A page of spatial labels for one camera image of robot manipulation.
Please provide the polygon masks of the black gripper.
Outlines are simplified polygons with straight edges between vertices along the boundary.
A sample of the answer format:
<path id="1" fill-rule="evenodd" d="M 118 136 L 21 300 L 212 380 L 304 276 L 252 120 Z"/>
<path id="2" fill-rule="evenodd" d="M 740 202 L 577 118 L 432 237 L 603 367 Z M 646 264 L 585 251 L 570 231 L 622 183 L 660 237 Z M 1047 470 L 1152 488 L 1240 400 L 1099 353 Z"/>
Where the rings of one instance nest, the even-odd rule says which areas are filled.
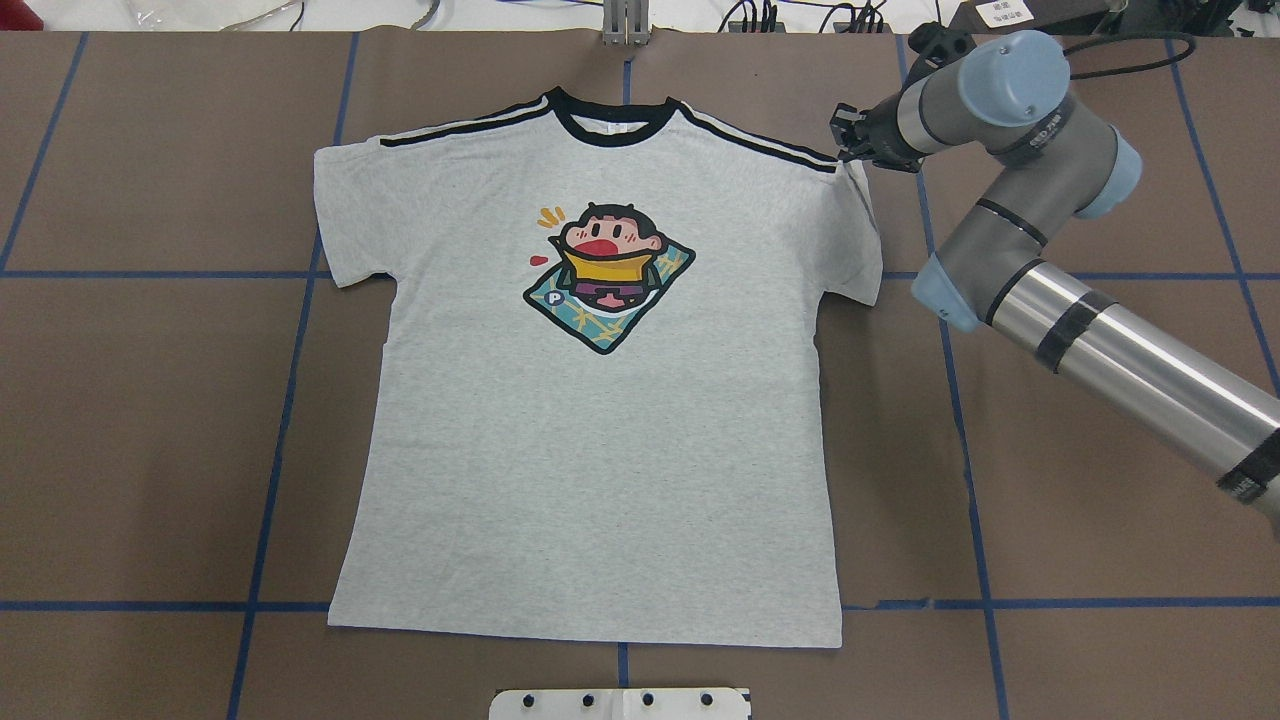
<path id="1" fill-rule="evenodd" d="M 919 173 L 923 152 L 904 138 L 899 128 L 897 102 L 884 100 L 865 109 L 837 104 L 829 118 L 836 158 L 840 161 L 869 161 L 886 170 Z"/>

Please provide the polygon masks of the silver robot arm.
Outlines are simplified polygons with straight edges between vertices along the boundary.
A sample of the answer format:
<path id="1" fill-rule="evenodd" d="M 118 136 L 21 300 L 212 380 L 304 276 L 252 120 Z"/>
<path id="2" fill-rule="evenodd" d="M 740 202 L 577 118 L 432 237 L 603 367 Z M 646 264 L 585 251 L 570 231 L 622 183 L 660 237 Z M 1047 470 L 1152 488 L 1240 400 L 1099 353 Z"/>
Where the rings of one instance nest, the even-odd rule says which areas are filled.
<path id="1" fill-rule="evenodd" d="M 1276 524 L 1276 397 L 1044 259 L 1071 219 L 1125 201 L 1143 169 L 1073 94 L 1066 50 L 1038 29 L 977 44 L 936 23 L 909 44 L 916 60 L 900 91 L 870 109 L 835 109 L 840 158 L 916 173 L 927 158 L 979 143 L 1001 165 L 918 272 L 916 301 L 954 329 L 995 329 Z"/>

